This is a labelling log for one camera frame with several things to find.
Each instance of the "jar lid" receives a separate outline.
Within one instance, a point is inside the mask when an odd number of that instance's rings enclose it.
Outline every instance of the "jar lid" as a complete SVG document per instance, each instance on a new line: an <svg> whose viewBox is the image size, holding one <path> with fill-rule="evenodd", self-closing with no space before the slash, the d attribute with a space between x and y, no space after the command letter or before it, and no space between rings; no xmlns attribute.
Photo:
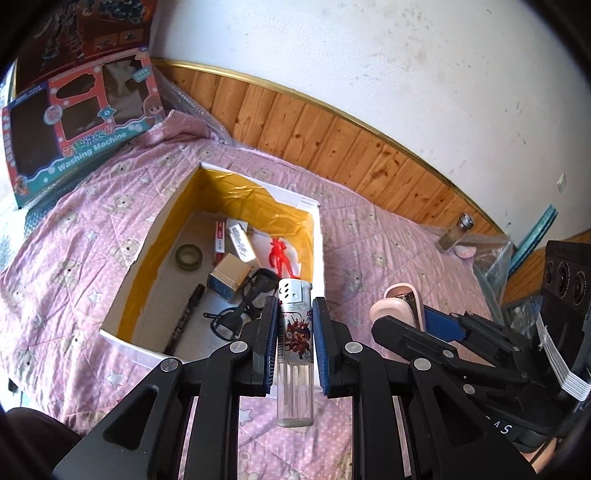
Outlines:
<svg viewBox="0 0 591 480"><path fill-rule="evenodd" d="M469 230L470 228L472 228L474 226L474 220L472 220L472 217L470 215L468 215L466 212L463 212L460 215L460 218L458 218L458 221L466 230Z"/></svg>
<svg viewBox="0 0 591 480"><path fill-rule="evenodd" d="M191 272L201 267L203 253L197 245L186 244L177 248L174 258L179 268Z"/></svg>

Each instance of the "toy box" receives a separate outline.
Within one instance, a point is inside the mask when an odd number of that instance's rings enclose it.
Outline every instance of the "toy box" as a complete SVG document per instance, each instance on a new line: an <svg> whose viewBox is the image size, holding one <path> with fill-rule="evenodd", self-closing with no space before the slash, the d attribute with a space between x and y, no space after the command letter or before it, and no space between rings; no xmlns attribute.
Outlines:
<svg viewBox="0 0 591 480"><path fill-rule="evenodd" d="M28 203L80 162L162 119L145 48L102 57L26 91L2 111L17 205Z"/></svg>
<svg viewBox="0 0 591 480"><path fill-rule="evenodd" d="M17 95L98 57L146 47L155 6L156 0L62 2L19 53Z"/></svg>

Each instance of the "lighter metal cap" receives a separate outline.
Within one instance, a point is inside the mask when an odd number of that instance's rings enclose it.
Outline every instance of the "lighter metal cap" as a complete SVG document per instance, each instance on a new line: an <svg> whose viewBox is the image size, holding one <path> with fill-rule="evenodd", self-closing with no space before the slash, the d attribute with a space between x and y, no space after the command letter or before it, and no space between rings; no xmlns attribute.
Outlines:
<svg viewBox="0 0 591 480"><path fill-rule="evenodd" d="M468 215L466 212L463 212L460 215L458 221L460 222L460 225L462 225L466 230L469 230L474 226L474 220L472 220L472 217Z"/></svg>
<svg viewBox="0 0 591 480"><path fill-rule="evenodd" d="M310 290L312 284L296 278L282 278L279 281L277 297L281 303L298 303L306 301L310 303Z"/></svg>

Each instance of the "wooden paneling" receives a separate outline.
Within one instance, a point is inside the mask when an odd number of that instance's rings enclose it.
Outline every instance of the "wooden paneling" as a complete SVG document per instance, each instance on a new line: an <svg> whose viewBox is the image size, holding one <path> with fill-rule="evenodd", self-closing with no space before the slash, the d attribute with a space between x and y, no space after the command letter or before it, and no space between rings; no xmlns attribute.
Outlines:
<svg viewBox="0 0 591 480"><path fill-rule="evenodd" d="M256 85L246 88L246 95L236 117L233 136L246 145L256 145L261 137L271 105L275 99L275 92Z"/></svg>
<svg viewBox="0 0 591 480"><path fill-rule="evenodd" d="M283 159L308 168L335 116L309 103L301 115L287 142Z"/></svg>
<svg viewBox="0 0 591 480"><path fill-rule="evenodd" d="M246 145L345 185L415 222L447 227L460 213L469 212L475 220L474 232L499 233L439 173L342 112L258 79L247 82L228 73L161 61L157 65Z"/></svg>
<svg viewBox="0 0 591 480"><path fill-rule="evenodd" d="M566 239L567 242L591 243L591 230ZM507 282L503 304L511 303L537 292L544 275L545 249L535 250Z"/></svg>

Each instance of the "camera lens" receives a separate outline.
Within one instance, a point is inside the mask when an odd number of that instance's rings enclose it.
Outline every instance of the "camera lens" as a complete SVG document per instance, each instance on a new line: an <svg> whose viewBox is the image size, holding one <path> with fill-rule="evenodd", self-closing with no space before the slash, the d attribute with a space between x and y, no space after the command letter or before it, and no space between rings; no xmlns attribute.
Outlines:
<svg viewBox="0 0 591 480"><path fill-rule="evenodd" d="M557 275L557 280L556 280L556 290L558 292L558 295L560 295L561 297L564 297L564 295L566 294L566 291L569 287L569 276L570 276L570 271L569 271L569 266L566 263L561 263L560 266L558 267L558 271L556 272Z"/></svg>
<svg viewBox="0 0 591 480"><path fill-rule="evenodd" d="M583 272L578 272L573 280L573 303L579 305L585 298L587 280Z"/></svg>
<svg viewBox="0 0 591 480"><path fill-rule="evenodd" d="M546 282L546 285L550 285L552 283L552 280L554 280L554 262L550 260L548 263L546 263L546 269L544 271L544 281Z"/></svg>

